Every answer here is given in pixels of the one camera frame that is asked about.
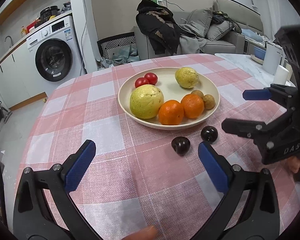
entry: gray blanket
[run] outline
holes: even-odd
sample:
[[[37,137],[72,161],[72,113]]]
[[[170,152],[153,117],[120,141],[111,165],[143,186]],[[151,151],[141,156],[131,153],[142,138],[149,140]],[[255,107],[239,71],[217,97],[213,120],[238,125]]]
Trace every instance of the gray blanket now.
[[[182,29],[180,36],[182,54],[202,53],[203,47],[207,43],[204,38],[205,28],[194,21],[189,24],[179,24],[179,26]]]

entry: tangerine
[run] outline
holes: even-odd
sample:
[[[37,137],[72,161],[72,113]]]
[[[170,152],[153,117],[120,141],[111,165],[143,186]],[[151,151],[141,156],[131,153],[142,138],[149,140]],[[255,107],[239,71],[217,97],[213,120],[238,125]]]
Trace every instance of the tangerine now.
[[[168,100],[160,107],[158,117],[163,125],[178,125],[184,117],[183,106],[176,100]]]
[[[187,118],[197,118],[204,110],[203,99],[195,94],[185,95],[181,100],[181,104]]]

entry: gray sofa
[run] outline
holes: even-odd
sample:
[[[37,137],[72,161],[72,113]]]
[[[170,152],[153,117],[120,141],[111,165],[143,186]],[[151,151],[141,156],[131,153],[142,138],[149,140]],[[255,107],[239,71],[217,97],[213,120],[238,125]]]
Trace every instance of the gray sofa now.
[[[237,21],[241,28],[251,29],[257,33],[263,34],[263,25],[260,16],[248,8],[242,8],[239,4],[233,1],[214,1],[213,2],[214,11],[223,11],[229,15],[233,20]],[[176,23],[184,24],[190,12],[173,12],[173,18]],[[149,38],[141,33],[139,27],[134,27],[134,34],[136,38],[136,46],[138,49],[138,54],[141,60],[170,56],[168,52],[161,55],[156,55],[150,44]],[[243,54],[245,36],[238,34],[235,31],[230,31],[224,37],[218,41],[207,41],[204,46],[204,52],[207,54],[214,55],[215,53],[232,53],[232,54]],[[181,54],[180,47],[178,48],[177,55]]]

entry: plate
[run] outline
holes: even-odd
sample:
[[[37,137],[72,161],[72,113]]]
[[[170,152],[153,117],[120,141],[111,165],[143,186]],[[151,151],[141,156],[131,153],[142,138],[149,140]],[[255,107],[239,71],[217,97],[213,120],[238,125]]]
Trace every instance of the plate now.
[[[259,59],[257,58],[254,54],[251,54],[251,59],[261,65],[263,65],[263,60],[262,59]]]
[[[174,74],[178,69],[179,68],[176,67],[154,68],[132,76],[120,87],[118,94],[118,101],[120,107],[128,116],[130,116],[136,122],[141,123],[147,127],[160,130],[181,130],[202,123],[218,108],[220,103],[219,91],[216,85],[210,79],[199,73],[199,82],[194,88],[185,89],[180,87],[174,77]],[[204,110],[198,118],[188,119],[185,117],[182,123],[179,125],[162,125],[158,120],[158,116],[151,119],[139,119],[135,117],[130,111],[130,95],[132,91],[135,90],[134,83],[137,80],[137,78],[144,77],[145,74],[149,72],[152,72],[158,76],[158,82],[156,84],[156,87],[158,87],[162,91],[165,102],[171,99],[180,102],[185,95],[190,94],[193,90],[200,90],[204,95],[210,94],[214,97],[216,102],[215,107],[211,110]]]

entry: sink faucet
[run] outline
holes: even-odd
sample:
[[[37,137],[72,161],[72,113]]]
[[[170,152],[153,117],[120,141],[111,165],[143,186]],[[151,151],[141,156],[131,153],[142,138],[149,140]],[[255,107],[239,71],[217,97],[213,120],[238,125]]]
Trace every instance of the sink faucet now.
[[[12,38],[11,38],[11,36],[7,36],[5,39],[4,39],[4,42],[7,40],[7,38],[10,38],[10,42],[11,42],[11,44],[10,44],[10,48],[13,46],[13,41],[12,41]]]

